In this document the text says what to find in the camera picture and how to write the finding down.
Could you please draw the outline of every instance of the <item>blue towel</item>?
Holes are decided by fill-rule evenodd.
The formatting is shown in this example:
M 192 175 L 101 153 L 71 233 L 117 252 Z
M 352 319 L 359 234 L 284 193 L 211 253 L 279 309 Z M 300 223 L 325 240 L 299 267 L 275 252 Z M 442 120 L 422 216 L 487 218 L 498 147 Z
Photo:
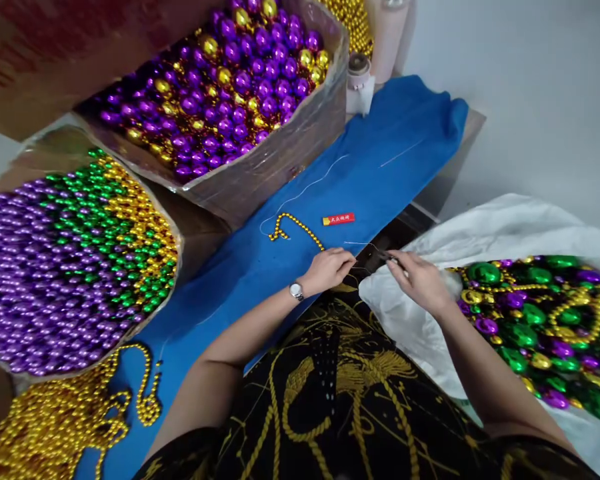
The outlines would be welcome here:
M 316 161 L 281 188 L 246 225 L 218 250 L 200 274 L 178 290 L 169 304 L 138 335 L 155 356 L 162 358 L 158 396 L 164 412 L 144 428 L 131 407 L 131 430 L 110 450 L 104 480 L 129 479 L 142 460 L 191 364 L 223 330 L 265 298 L 306 272 L 319 252 L 311 238 L 289 219 L 281 227 L 290 240 L 271 242 L 280 205 L 300 194 L 281 211 L 296 216 L 325 248 L 345 247 L 354 255 L 393 220 L 432 180 L 458 149 L 468 106 L 448 93 L 433 93 L 417 76 L 390 80 L 373 98 L 370 114 L 357 116 Z M 325 227 L 322 217 L 354 212 L 355 222 Z M 269 217 L 274 218 L 261 223 Z M 310 304 L 290 315 L 278 336 Z M 122 354 L 114 386 L 139 388 L 143 358 L 139 352 Z M 97 456 L 88 452 L 76 478 L 93 478 Z

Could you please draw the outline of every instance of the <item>watch face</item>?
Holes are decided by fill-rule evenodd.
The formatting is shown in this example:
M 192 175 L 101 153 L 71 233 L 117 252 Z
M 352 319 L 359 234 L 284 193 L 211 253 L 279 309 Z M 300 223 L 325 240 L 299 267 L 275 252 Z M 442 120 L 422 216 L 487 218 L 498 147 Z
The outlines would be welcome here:
M 298 283 L 292 283 L 289 290 L 294 297 L 302 294 L 302 287 Z

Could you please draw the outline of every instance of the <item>silver watch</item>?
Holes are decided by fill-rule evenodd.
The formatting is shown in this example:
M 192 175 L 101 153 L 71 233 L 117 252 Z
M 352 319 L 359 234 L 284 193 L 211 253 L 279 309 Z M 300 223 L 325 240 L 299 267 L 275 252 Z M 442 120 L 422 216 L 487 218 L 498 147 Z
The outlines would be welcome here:
M 305 299 L 305 296 L 302 294 L 302 285 L 300 285 L 298 282 L 293 282 L 290 284 L 289 293 L 298 301 Z

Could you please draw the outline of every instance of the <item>white bottle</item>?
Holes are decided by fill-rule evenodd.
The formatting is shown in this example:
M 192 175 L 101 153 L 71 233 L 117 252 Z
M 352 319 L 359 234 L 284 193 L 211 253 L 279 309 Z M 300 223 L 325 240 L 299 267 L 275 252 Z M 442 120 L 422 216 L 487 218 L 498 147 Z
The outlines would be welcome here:
M 382 0 L 380 4 L 374 20 L 371 58 L 371 74 L 376 83 L 385 83 L 391 78 L 408 11 L 409 0 Z

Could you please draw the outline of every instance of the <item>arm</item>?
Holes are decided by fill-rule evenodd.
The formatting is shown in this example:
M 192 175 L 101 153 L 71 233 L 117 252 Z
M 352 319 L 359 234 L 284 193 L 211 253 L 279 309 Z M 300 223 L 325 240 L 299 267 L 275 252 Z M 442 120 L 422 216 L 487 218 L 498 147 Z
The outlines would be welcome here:
M 387 262 L 400 288 L 442 328 L 460 382 L 485 431 L 494 438 L 540 437 L 577 455 L 558 424 L 460 312 L 436 266 L 412 252 L 389 253 L 404 268 Z
M 339 285 L 355 263 L 344 249 L 330 249 L 313 259 L 297 282 L 312 297 Z M 224 424 L 248 362 L 282 320 L 298 305 L 288 288 L 280 290 L 226 329 L 191 366 L 153 445 L 145 458 L 194 429 Z

